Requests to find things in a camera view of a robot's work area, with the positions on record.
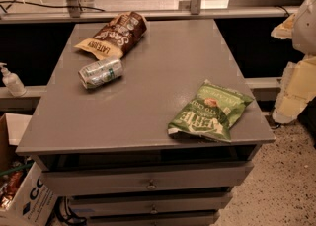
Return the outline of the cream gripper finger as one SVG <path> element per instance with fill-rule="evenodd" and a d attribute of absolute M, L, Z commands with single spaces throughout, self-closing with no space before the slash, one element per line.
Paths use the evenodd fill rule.
<path fill-rule="evenodd" d="M 298 63 L 288 62 L 280 81 L 273 120 L 281 124 L 296 120 L 315 97 L 316 56 L 305 55 Z"/>
<path fill-rule="evenodd" d="M 281 24 L 274 27 L 271 36 L 278 39 L 292 39 L 292 29 L 295 15 L 291 14 Z"/>

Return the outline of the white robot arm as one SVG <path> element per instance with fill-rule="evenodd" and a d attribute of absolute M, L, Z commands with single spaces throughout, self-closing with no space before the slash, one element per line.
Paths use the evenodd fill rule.
<path fill-rule="evenodd" d="M 293 48 L 304 54 L 298 63 L 288 62 L 281 77 L 272 117 L 286 124 L 297 119 L 316 97 L 316 0 L 305 0 L 271 36 L 291 39 Z"/>

